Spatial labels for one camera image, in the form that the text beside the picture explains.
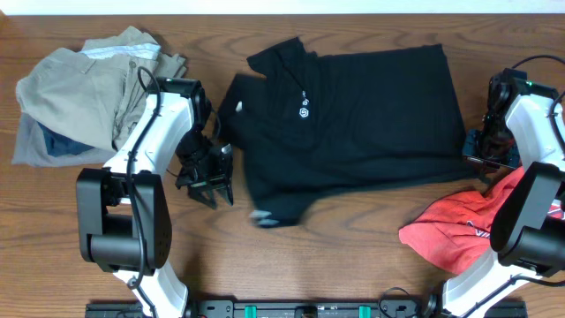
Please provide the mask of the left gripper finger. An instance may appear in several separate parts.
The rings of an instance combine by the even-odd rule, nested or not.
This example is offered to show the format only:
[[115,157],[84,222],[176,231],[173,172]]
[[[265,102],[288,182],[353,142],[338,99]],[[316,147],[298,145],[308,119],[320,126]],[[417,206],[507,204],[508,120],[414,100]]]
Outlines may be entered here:
[[217,208],[217,203],[212,190],[206,189],[204,187],[189,187],[188,196],[211,209]]
[[220,181],[216,191],[232,206],[234,204],[231,177],[224,176]]

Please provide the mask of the black polo shirt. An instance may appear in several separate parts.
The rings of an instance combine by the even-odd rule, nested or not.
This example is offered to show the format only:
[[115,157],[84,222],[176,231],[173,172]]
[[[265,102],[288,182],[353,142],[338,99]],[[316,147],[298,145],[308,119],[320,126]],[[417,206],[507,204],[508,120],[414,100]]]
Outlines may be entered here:
[[247,62],[219,117],[243,153],[255,225],[296,225],[332,195],[474,176],[441,45],[320,56],[293,38]]

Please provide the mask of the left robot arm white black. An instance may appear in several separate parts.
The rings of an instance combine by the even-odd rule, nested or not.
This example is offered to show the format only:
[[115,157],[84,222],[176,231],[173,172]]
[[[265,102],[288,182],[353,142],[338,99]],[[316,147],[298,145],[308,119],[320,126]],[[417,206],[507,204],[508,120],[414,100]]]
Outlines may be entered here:
[[175,186],[216,208],[232,204],[233,151],[203,130],[214,114],[195,79],[155,77],[139,67],[146,108],[125,144],[100,169],[76,182],[82,258],[124,282],[134,303],[89,304],[87,317],[196,317],[198,307],[172,268],[172,221],[163,188],[172,158]]

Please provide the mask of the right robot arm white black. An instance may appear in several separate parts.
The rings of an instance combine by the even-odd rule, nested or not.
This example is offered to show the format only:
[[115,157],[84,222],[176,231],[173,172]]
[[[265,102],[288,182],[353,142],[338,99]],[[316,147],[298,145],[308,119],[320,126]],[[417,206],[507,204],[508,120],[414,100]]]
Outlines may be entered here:
[[564,222],[547,214],[564,204],[564,94],[529,80],[517,64],[489,81],[481,131],[465,159],[482,167],[513,167],[524,175],[496,212],[490,246],[462,274],[441,283],[421,317],[525,317],[524,302],[507,300],[531,283],[561,288]]

